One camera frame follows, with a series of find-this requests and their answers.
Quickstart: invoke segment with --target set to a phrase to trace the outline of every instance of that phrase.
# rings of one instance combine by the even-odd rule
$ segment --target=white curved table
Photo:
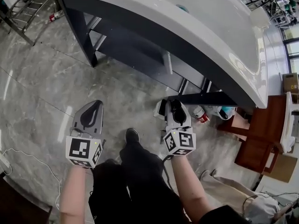
[[[140,36],[136,39],[138,44],[146,39],[147,48],[154,49],[157,45],[169,51],[183,61],[182,67],[190,77],[175,70],[174,76],[161,77],[163,67],[159,68],[158,63],[153,66],[159,70],[156,74],[149,67],[140,71],[159,81],[167,80],[166,85],[173,89],[180,77],[196,83],[196,72],[199,72],[224,91],[222,96],[210,94],[202,99],[198,94],[180,96],[182,102],[217,105],[222,99],[222,105],[267,107],[263,29],[256,14],[241,0],[60,0],[60,3],[91,65],[96,64],[95,49],[86,37],[88,27],[84,25],[83,12],[102,18],[106,27],[117,24],[126,29],[119,35],[134,32]],[[101,32],[105,31],[103,27],[99,29]],[[126,63],[129,57],[122,59],[119,54],[133,52],[126,46],[120,49],[118,44],[125,43],[124,39],[115,43],[116,35],[106,32],[101,52],[106,51]],[[111,51],[113,46],[118,50]]]

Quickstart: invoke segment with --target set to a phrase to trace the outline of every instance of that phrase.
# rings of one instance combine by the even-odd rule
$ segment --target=black pants
[[[139,143],[127,144],[120,156],[121,165],[106,161],[93,170],[89,206],[95,224],[189,223],[179,197],[162,178],[158,156]]]

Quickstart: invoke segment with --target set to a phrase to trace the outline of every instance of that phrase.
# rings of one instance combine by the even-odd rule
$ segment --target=power cord
[[[48,164],[44,163],[43,161],[40,161],[40,160],[39,160],[38,158],[36,158],[34,155],[27,154],[27,153],[25,153],[25,152],[23,152],[23,151],[21,151],[21,150],[15,150],[14,148],[9,148],[9,149],[5,150],[4,153],[3,153],[3,156],[4,156],[4,154],[6,154],[6,152],[8,152],[8,151],[10,151],[10,150],[13,150],[13,151],[16,152],[16,153],[22,153],[22,154],[24,154],[24,155],[26,155],[26,156],[28,156],[28,157],[33,157],[33,158],[35,158],[37,161],[39,161],[41,164],[43,164],[43,165],[45,165],[45,166],[48,167],[48,169],[50,170],[50,172],[52,173],[52,175],[55,177],[55,179],[56,179],[57,182],[58,182],[58,196],[57,196],[57,198],[56,198],[56,200],[55,200],[55,205],[56,205],[56,208],[59,210],[59,204],[57,204],[57,201],[58,201],[58,199],[59,199],[59,197],[60,197],[60,189],[61,189],[61,185],[60,185],[60,181],[59,181],[59,179],[58,179],[58,178],[56,177],[56,175],[53,173],[53,171],[52,171],[52,169],[50,168],[50,166],[49,166]],[[5,173],[6,176],[11,175],[11,173],[13,172],[13,168],[11,167],[11,165],[10,165],[11,172],[10,172],[9,174],[7,174],[7,173],[4,171],[4,169],[1,167],[1,165],[0,165],[0,168],[3,170],[3,172]]]
[[[276,197],[276,196],[281,196],[281,195],[286,195],[286,194],[297,194],[299,195],[298,192],[285,192],[285,193],[282,193],[282,194],[279,194],[279,195],[272,195],[272,196],[264,196],[263,194],[256,194],[256,195],[253,195],[253,196],[250,196],[250,197],[247,197],[245,199],[245,201],[243,202],[243,205],[242,205],[242,216],[244,217],[245,216],[245,209],[244,209],[244,205],[246,203],[246,201],[249,199],[249,198],[252,198],[252,197],[257,197],[257,196],[263,196],[264,198],[269,198],[269,197]]]
[[[172,159],[173,158],[173,155],[167,155],[164,159],[163,159],[163,170],[164,170],[164,172],[165,172],[165,174],[166,174],[166,178],[167,178],[167,183],[168,183],[168,186],[169,186],[169,188],[174,192],[174,190],[173,190],[173,188],[172,188],[172,186],[171,186],[171,184],[170,184],[170,178],[169,178],[169,175],[168,175],[168,172],[167,172],[167,170],[166,170],[166,167],[165,167],[165,162],[166,162],[166,160],[170,160],[170,159]]]

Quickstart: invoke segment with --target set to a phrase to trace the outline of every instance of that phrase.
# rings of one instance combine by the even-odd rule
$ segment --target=wooden table
[[[235,117],[218,126],[218,130],[247,137],[241,144],[236,164],[258,173],[272,171],[278,153],[283,152],[280,142],[284,129],[286,103],[286,95],[269,96],[266,109],[254,109],[248,129],[234,127],[232,124]],[[272,164],[265,168],[271,152],[275,154]]]

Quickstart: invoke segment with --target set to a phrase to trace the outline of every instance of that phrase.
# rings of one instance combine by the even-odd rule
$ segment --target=black sleeve
[[[199,220],[198,223],[199,224],[211,224],[211,223],[249,224],[247,220],[241,217],[229,206],[223,206],[208,212]]]

